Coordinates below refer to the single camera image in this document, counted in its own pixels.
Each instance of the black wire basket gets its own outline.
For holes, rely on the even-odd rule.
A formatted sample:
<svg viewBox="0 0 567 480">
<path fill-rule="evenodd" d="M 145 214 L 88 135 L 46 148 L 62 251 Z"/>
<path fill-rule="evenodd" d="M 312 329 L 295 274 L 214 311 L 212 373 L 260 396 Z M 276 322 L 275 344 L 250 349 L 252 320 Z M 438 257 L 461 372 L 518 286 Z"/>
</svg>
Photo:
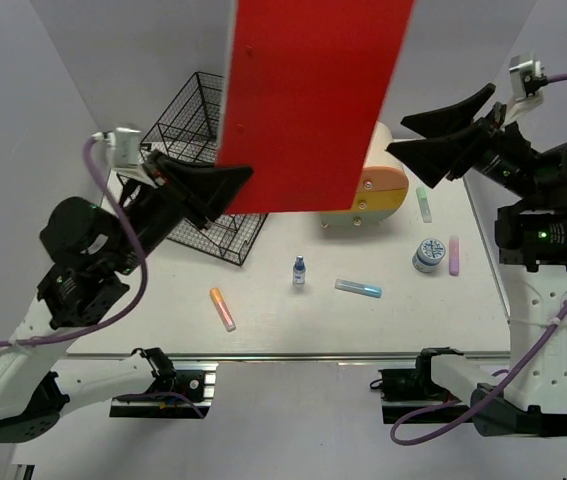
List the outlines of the black wire basket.
<svg viewBox="0 0 567 480">
<path fill-rule="evenodd" d="M 223 77 L 196 72 L 141 141 L 143 159 L 152 150 L 192 163 L 214 163 L 221 117 Z M 126 177 L 119 175 L 123 184 Z M 243 265 L 267 214 L 221 215 L 206 230 L 182 221 L 167 237 L 235 265 Z"/>
</svg>

